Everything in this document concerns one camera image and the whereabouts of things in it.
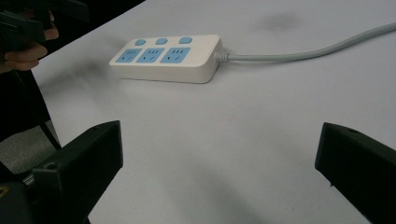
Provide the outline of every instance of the extension cord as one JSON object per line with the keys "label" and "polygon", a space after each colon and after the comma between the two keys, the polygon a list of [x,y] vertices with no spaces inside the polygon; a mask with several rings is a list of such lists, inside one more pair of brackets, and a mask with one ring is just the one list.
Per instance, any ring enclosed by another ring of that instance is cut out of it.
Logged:
{"label": "extension cord", "polygon": [[109,62],[121,78],[206,83],[219,66],[218,35],[139,38],[129,41]]}

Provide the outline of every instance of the table surface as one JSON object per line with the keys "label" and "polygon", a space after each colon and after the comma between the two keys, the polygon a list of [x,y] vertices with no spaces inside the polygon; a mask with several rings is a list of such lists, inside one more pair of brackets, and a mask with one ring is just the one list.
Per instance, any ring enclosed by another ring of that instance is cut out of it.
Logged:
{"label": "table surface", "polygon": [[92,223],[369,223],[315,169],[324,122],[396,148],[396,34],[294,63],[223,63],[206,84],[118,78],[130,40],[220,35],[235,54],[321,49],[396,22],[390,0],[147,0],[33,70],[64,146],[120,120],[124,166]]}

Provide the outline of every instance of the power outlet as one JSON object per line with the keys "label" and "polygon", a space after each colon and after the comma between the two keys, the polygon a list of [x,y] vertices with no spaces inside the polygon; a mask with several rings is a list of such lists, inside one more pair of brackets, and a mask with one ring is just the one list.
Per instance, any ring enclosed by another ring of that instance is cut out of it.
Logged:
{"label": "power outlet", "polygon": [[218,35],[139,38],[129,41],[109,64],[120,78],[206,83],[219,67],[215,54],[222,51]]}

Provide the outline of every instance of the black object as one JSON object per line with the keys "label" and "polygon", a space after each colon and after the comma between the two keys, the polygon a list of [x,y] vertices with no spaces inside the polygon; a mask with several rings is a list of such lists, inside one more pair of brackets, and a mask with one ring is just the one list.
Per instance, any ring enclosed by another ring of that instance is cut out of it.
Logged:
{"label": "black object", "polygon": [[0,223],[89,223],[122,164],[120,122],[94,126],[33,168],[25,183],[0,183]]}
{"label": "black object", "polygon": [[370,222],[396,223],[396,151],[356,130],[324,123],[315,168]]}

